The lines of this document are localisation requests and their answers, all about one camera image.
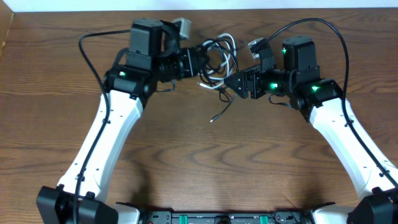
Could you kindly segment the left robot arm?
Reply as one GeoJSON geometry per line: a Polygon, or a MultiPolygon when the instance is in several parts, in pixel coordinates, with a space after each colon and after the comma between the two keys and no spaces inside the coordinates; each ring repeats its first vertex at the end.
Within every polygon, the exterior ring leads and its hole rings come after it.
{"type": "Polygon", "coordinates": [[[106,204],[111,176],[127,136],[141,117],[158,82],[196,76],[207,56],[201,47],[183,48],[188,19],[138,19],[129,45],[121,49],[98,80],[99,108],[71,166],[56,187],[42,187],[37,207],[44,223],[140,223],[139,209],[126,203],[106,204]]]}

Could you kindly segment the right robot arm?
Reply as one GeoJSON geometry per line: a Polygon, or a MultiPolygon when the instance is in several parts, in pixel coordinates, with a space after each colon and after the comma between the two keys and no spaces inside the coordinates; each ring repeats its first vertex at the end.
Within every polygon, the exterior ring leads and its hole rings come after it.
{"type": "Polygon", "coordinates": [[[274,67],[269,45],[253,56],[260,65],[230,75],[224,84],[241,98],[263,95],[288,96],[327,140],[346,169],[360,203],[355,208],[334,203],[309,210],[302,223],[397,223],[397,167],[380,151],[355,117],[343,91],[332,79],[322,79],[315,44],[308,36],[282,43],[284,69],[274,67]]]}

